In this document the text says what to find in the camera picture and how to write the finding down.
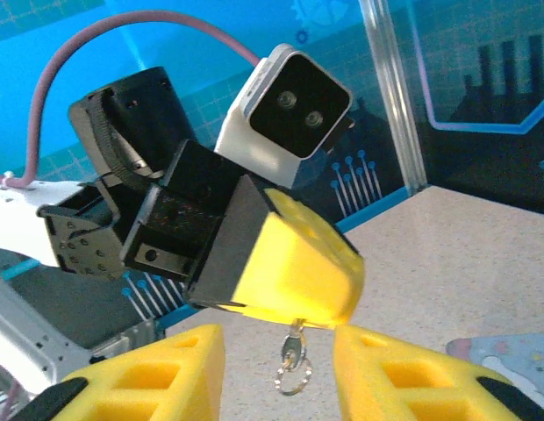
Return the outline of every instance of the white table surface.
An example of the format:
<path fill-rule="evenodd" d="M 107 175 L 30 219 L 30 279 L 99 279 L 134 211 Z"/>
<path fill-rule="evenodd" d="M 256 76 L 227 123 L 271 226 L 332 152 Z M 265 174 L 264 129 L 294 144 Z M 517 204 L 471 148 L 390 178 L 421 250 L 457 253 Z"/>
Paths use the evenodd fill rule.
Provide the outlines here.
<path fill-rule="evenodd" d="M 544 332 L 542 215 L 431 187 L 347 236 L 367 268 L 353 325 L 441 352 L 461 337 Z M 333 332 L 305 330 L 313 377 L 283 397 L 273 378 L 287 327 L 203 310 L 169 334 L 211 323 L 225 332 L 222 421 L 340 419 Z"/>

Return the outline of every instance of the glass panel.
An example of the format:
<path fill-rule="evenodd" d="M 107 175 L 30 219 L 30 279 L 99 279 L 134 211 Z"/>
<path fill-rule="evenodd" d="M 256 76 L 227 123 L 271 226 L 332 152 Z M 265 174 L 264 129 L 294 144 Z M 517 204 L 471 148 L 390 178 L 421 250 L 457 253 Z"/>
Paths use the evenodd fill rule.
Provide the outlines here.
<path fill-rule="evenodd" d="M 203 18 L 260 56 L 290 43 L 353 91 L 355 127 L 330 154 L 319 151 L 305 161 L 296 180 L 296 189 L 329 218 L 340 221 L 367 207 L 368 197 L 377 202 L 403 187 L 358 0 L 0 2 L 0 172 L 23 171 L 28 104 L 56 48 L 100 18 L 147 7 Z M 90 42 L 56 78 L 44 114 L 42 179 L 94 176 L 68 122 L 68 106 L 93 89 L 152 66 L 165 67 L 199 142 L 213 148 L 227 109 L 252 71 L 250 65 L 189 28 L 131 25 Z"/>
<path fill-rule="evenodd" d="M 389 4 L 428 181 L 544 213 L 544 1 Z"/>

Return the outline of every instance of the grid pattern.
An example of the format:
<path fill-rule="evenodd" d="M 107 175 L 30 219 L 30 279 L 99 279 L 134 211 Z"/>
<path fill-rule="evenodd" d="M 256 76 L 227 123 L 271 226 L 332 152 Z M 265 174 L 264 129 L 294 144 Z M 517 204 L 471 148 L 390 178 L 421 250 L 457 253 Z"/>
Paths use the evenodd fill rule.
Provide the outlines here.
<path fill-rule="evenodd" d="M 493 89 L 505 93 L 501 43 L 513 40 L 520 93 L 531 91 L 529 37 L 543 36 L 544 0 L 418 1 L 417 26 L 423 48 L 434 110 L 438 120 L 447 120 L 465 95 L 463 76 L 471 75 L 480 84 L 479 46 L 490 46 Z M 406 10 L 392 14 L 397 42 L 404 59 L 412 102 L 419 118 L 424 117 L 422 91 L 416 81 L 418 65 L 414 56 L 411 24 Z"/>
<path fill-rule="evenodd" d="M 354 98 L 365 98 L 369 111 L 385 118 L 376 71 L 362 25 L 349 27 L 303 49 L 351 89 Z M 248 70 L 181 98 L 190 124 L 202 145 L 209 148 L 215 146 L 227 110 L 250 74 L 251 70 Z M 325 164 L 326 155 L 318 151 L 302 164 L 295 187 L 302 187 L 315 180 Z M 23 168 L 15 171 L 17 175 L 22 172 Z M 94 168 L 79 144 L 40 160 L 39 178 L 42 180 L 88 180 L 94 176 Z"/>
<path fill-rule="evenodd" d="M 0 41 L 104 4 L 104 0 L 0 0 Z"/>

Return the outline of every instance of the square hole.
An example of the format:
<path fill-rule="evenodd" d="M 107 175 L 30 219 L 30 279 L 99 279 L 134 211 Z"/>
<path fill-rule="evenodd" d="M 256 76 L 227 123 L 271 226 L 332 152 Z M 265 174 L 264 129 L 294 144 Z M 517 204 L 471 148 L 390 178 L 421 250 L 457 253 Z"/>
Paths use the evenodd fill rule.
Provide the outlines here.
<path fill-rule="evenodd" d="M 387 346 L 387 344 L 382 340 L 370 336 L 362 336 L 361 342 L 365 346 Z"/>
<path fill-rule="evenodd" d="M 156 409 L 156 403 L 107 402 L 99 404 L 82 421 L 148 421 Z"/>
<path fill-rule="evenodd" d="M 411 402 L 409 408 L 418 421 L 489 421 L 467 401 Z"/>
<path fill-rule="evenodd" d="M 198 338 L 188 338 L 185 340 L 181 340 L 177 344 L 174 345 L 175 348 L 193 348 L 198 343 Z"/>
<path fill-rule="evenodd" d="M 168 389 L 180 368 L 176 364 L 138 364 L 125 372 L 115 389 Z"/>
<path fill-rule="evenodd" d="M 383 371 L 398 389 L 453 386 L 443 370 L 424 361 L 384 362 Z"/>

